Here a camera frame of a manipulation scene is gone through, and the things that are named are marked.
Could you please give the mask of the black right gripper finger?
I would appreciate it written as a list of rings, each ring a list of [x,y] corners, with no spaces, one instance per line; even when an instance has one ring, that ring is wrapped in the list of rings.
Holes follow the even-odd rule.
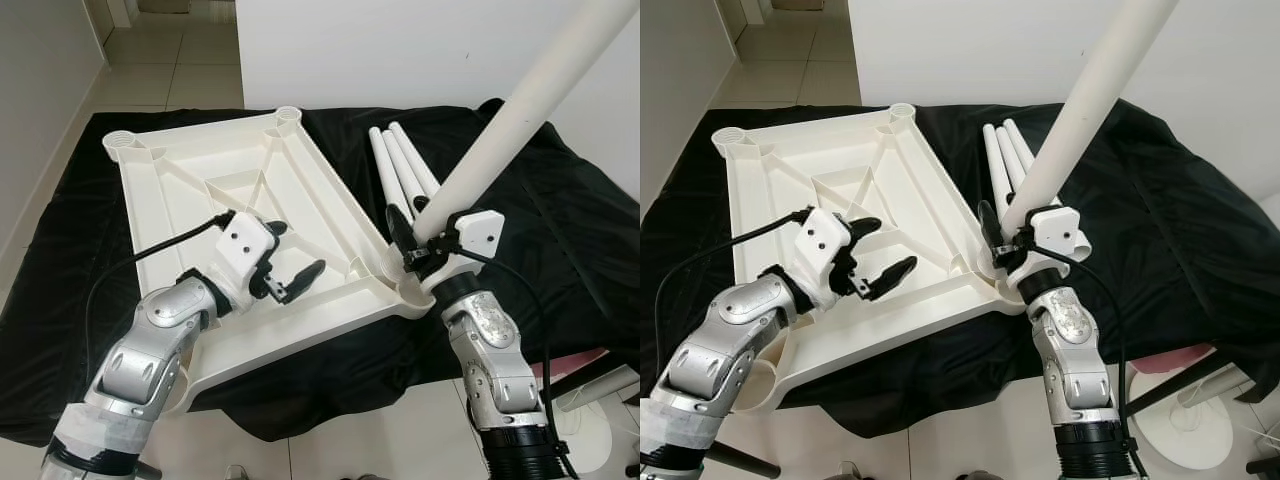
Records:
[[[1004,234],[1001,230],[1000,220],[995,207],[991,202],[982,200],[978,204],[978,221],[980,224],[982,236],[989,247],[991,257],[993,262],[1004,262]]]
[[[413,237],[412,225],[398,205],[389,204],[387,206],[387,224],[389,228],[390,242],[399,252],[402,261],[413,262],[416,259],[416,251],[419,250],[419,243]]]

